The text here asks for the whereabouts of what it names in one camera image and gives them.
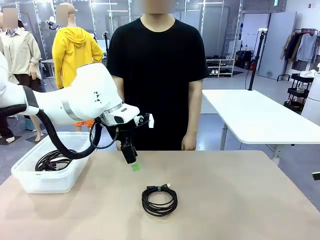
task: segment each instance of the gray door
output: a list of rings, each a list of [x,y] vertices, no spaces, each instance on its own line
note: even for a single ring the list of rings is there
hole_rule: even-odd
[[[279,12],[271,14],[259,69],[259,76],[276,80],[277,77],[282,74],[285,59],[281,59],[281,55],[288,37],[294,30],[296,16],[297,12]]]

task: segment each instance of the shoe rack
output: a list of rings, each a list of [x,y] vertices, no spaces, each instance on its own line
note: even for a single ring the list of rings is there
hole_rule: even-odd
[[[234,72],[234,59],[207,59],[208,72],[210,77],[232,77]],[[218,70],[218,73],[211,73],[212,70]]]

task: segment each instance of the beige shirt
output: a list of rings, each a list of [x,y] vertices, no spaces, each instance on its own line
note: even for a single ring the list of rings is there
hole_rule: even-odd
[[[36,66],[36,77],[42,79],[39,70],[41,53],[32,33],[19,28],[13,36],[2,32],[0,37],[4,56],[8,62],[9,82],[18,84],[14,74],[29,74],[30,63]]]

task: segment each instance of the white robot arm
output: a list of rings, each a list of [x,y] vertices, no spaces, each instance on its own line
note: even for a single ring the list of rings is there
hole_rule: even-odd
[[[84,65],[76,73],[69,87],[53,92],[35,92],[26,86],[8,82],[8,65],[0,54],[0,115],[6,117],[21,113],[38,116],[53,144],[70,159],[80,159],[94,151],[100,140],[101,125],[117,129],[118,135],[123,126],[119,138],[121,150],[129,164],[135,162],[137,153],[131,143],[130,131],[132,126],[139,127],[146,122],[152,128],[152,115],[139,115],[137,107],[123,103],[110,73],[102,63]],[[69,151],[59,140],[54,125],[69,125],[91,119],[96,119],[98,124],[95,125],[90,148],[80,153]]]

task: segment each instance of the gray shirt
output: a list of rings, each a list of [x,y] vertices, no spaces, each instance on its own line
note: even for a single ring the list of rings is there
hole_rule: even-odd
[[[313,36],[308,33],[304,34],[302,36],[296,59],[304,62],[311,62],[315,51],[316,41],[316,34]]]

